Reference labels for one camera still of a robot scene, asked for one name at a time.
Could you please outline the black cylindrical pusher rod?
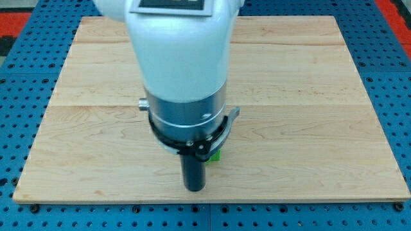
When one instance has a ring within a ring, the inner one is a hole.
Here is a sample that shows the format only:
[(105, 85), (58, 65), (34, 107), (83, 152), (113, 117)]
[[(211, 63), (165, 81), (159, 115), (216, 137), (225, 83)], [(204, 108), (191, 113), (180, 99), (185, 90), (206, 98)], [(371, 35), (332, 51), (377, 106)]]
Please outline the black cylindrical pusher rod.
[(201, 191), (206, 184), (205, 164), (191, 155), (181, 155), (180, 164), (186, 189)]

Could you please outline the silver flange with black clamp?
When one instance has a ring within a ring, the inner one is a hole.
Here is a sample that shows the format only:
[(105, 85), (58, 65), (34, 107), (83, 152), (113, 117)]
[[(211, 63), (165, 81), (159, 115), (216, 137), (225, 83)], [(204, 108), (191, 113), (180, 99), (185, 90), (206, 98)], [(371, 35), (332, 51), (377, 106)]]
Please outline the silver flange with black clamp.
[(207, 162), (227, 140), (240, 107), (225, 115), (226, 85), (211, 96), (189, 102), (166, 101), (146, 91), (138, 107), (148, 112), (157, 142), (174, 155), (192, 156)]

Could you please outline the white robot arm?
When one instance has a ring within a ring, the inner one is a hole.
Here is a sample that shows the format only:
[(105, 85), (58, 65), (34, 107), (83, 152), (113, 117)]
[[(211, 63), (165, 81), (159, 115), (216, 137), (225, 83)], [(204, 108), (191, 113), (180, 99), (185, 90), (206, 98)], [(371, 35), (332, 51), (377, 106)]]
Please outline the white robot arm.
[(157, 140), (180, 157), (184, 185), (200, 191), (205, 163), (223, 146), (239, 108), (225, 111), (229, 48), (244, 0), (96, 0), (123, 22), (136, 54)]

